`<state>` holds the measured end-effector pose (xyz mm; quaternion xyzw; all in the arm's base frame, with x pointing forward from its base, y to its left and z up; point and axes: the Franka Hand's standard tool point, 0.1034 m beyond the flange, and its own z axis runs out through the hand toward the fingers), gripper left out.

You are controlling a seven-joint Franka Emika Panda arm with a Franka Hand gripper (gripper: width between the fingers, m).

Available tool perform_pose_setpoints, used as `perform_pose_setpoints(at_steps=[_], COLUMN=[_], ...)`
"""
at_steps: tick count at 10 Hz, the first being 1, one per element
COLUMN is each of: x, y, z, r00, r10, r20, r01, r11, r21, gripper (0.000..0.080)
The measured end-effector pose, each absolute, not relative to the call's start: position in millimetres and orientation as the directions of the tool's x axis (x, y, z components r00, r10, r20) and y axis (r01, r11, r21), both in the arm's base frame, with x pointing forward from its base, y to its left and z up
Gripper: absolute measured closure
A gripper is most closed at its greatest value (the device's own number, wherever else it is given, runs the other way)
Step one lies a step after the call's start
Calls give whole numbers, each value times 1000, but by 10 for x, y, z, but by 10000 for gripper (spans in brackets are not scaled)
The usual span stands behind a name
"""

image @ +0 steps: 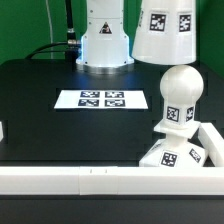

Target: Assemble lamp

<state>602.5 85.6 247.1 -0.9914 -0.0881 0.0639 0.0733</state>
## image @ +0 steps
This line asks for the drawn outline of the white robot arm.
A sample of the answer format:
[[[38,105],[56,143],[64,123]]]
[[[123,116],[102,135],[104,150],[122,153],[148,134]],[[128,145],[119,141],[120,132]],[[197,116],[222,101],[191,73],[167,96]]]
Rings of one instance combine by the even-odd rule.
[[[81,38],[79,70],[117,74],[133,67],[129,37],[124,32],[124,0],[86,0],[87,30]]]

